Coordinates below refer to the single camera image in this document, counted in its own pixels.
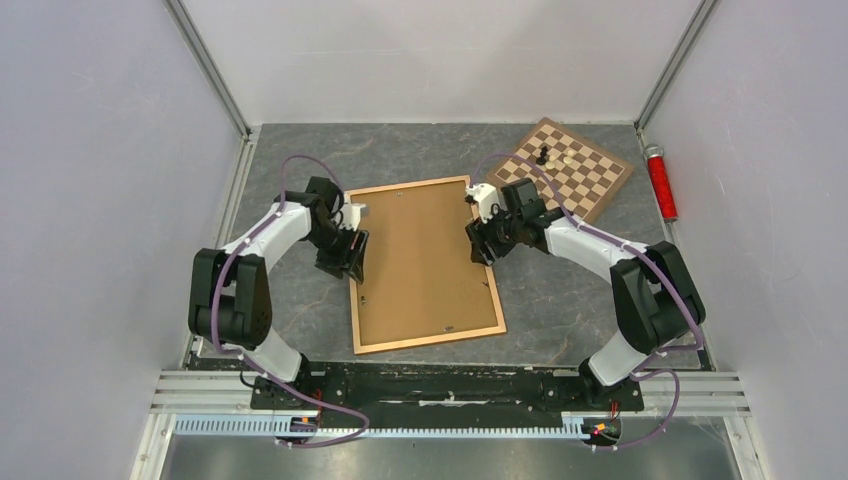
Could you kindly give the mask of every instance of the black mounting plate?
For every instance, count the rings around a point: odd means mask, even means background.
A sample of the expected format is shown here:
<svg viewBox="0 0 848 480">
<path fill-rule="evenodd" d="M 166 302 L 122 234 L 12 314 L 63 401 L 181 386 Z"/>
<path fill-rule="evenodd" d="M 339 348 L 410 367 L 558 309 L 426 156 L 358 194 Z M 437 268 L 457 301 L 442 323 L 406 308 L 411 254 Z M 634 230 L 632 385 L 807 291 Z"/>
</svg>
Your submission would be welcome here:
<svg viewBox="0 0 848 480">
<path fill-rule="evenodd" d="M 312 362 L 311 367 L 313 391 L 302 393 L 360 411 L 371 419 L 372 428 L 561 427 L 563 411 L 609 412 L 613 401 L 619 402 L 619 411 L 645 408 L 639 385 L 629 380 L 589 402 L 580 395 L 583 380 L 567 369 L 342 362 Z M 312 408 L 261 377 L 250 407 Z M 321 413 L 323 427 L 359 424 L 350 415 L 328 409 Z"/>
</svg>

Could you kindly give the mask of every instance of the gray marble floor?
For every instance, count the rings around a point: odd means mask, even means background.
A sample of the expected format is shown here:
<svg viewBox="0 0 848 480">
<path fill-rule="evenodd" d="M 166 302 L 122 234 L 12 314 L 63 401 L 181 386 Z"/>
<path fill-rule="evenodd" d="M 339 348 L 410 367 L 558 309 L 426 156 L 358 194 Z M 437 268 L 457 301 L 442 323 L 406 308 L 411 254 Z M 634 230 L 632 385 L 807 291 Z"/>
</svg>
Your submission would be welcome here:
<svg viewBox="0 0 848 480">
<path fill-rule="evenodd" d="M 279 192 L 279 163 L 292 153 L 326 160 L 342 187 L 355 189 L 470 174 L 486 154 L 512 150 L 530 128 L 504 124 L 265 125 L 233 235 L 243 233 L 268 210 Z M 646 243 L 662 240 L 633 128 L 571 128 L 637 167 L 596 226 Z M 301 162 L 288 169 L 289 190 L 303 189 L 309 176 L 322 173 Z M 297 244 L 270 276 L 274 328 L 314 360 L 574 366 L 597 351 L 616 329 L 609 285 L 564 259 L 518 247 L 494 266 L 508 329 L 505 335 L 355 356 L 348 284 L 317 270 L 314 259 L 311 245 Z M 675 367 L 698 366 L 694 354 L 677 355 L 668 362 Z"/>
</svg>

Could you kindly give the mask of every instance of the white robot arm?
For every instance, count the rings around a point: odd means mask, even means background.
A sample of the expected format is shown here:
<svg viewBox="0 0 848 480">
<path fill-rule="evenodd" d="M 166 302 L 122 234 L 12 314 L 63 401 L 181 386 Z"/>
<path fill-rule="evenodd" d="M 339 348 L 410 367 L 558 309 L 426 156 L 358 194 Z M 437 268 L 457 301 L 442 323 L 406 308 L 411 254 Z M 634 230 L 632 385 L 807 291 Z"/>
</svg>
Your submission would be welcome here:
<svg viewBox="0 0 848 480">
<path fill-rule="evenodd" d="M 574 226 L 559 208 L 547 210 L 529 179 L 507 185 L 500 192 L 492 185 L 477 184 L 467 188 L 466 194 L 466 201 L 477 204 L 480 211 L 480 218 L 466 227 L 472 261 L 491 265 L 523 243 L 569 259 L 611 284 L 619 331 L 579 369 L 595 394 L 614 388 L 649 355 L 689 331 L 665 288 L 652 291 L 651 284 L 659 284 L 658 279 L 641 260 Z M 674 245 L 660 242 L 649 246 L 606 235 L 656 263 L 696 322 L 703 321 L 703 303 Z"/>
<path fill-rule="evenodd" d="M 221 294 L 219 338 L 228 348 L 249 352 L 266 372 L 292 382 L 301 371 L 304 357 L 271 328 L 268 272 L 295 242 L 308 240 L 318 249 L 316 267 L 337 278 L 348 275 L 362 283 L 368 232 L 359 230 L 359 221 L 367 208 L 351 203 L 350 197 L 343 195 L 333 182 L 320 177 L 313 177 L 305 192 L 286 192 L 282 210 L 280 200 L 274 201 L 248 233 L 220 250 L 202 249 L 197 253 L 192 270 L 189 329 L 211 339 L 215 286 L 227 257 L 246 244 L 227 272 L 225 286 L 233 291 Z M 254 238 L 250 238 L 251 232 L 257 232 Z"/>
</svg>

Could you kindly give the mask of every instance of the red cylinder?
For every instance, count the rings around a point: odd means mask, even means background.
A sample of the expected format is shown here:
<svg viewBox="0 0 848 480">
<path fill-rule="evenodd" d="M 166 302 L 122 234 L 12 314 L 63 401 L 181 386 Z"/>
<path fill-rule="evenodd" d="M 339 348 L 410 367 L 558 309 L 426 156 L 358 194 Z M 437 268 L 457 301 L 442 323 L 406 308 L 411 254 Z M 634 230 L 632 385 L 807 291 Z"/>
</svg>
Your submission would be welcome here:
<svg viewBox="0 0 848 480">
<path fill-rule="evenodd" d="M 663 220 L 673 222 L 677 220 L 677 207 L 671 195 L 671 184 L 668 182 L 668 174 L 665 171 L 662 148 L 659 145 L 645 147 L 645 161 L 648 163 L 648 174 L 651 176 L 651 185 L 654 187 L 654 195 L 657 196 Z"/>
</svg>

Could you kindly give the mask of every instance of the white enclosure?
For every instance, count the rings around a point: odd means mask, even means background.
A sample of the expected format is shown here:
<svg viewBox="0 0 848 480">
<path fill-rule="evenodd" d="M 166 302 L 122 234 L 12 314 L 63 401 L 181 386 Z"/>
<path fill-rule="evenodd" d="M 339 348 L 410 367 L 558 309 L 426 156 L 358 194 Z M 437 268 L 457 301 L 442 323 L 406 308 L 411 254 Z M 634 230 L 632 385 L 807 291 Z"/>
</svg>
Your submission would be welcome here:
<svg viewBox="0 0 848 480">
<path fill-rule="evenodd" d="M 635 120 L 697 0 L 187 0 L 251 125 Z"/>
<path fill-rule="evenodd" d="M 0 478 L 125 479 L 235 133 L 164 5 L 0 6 Z"/>
<path fill-rule="evenodd" d="M 127 478 L 247 151 L 222 91 L 253 126 L 633 122 L 703 5 L 183 2 L 213 62 L 167 0 L 0 5 L 0 478 Z M 848 4 L 815 3 L 719 2 L 646 128 L 778 479 L 848 469 Z"/>
<path fill-rule="evenodd" d="M 649 126 L 774 478 L 841 478 L 848 4 L 721 2 Z"/>
</svg>

